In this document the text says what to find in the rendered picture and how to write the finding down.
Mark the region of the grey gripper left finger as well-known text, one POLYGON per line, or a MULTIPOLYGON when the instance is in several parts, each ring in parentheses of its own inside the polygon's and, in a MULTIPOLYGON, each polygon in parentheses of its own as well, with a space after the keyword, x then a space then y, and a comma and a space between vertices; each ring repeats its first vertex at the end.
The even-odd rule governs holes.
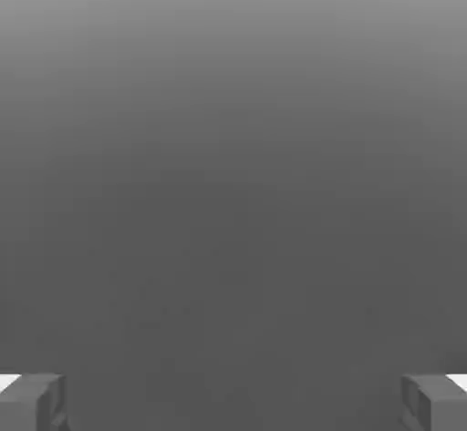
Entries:
POLYGON ((0 431, 69 431, 62 374, 0 374, 0 431))

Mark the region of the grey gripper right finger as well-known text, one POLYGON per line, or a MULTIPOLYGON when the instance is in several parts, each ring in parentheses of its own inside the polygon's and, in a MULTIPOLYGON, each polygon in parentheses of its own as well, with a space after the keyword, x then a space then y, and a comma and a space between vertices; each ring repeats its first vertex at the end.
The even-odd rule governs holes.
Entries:
POLYGON ((467 374, 403 375, 405 431, 467 431, 467 374))

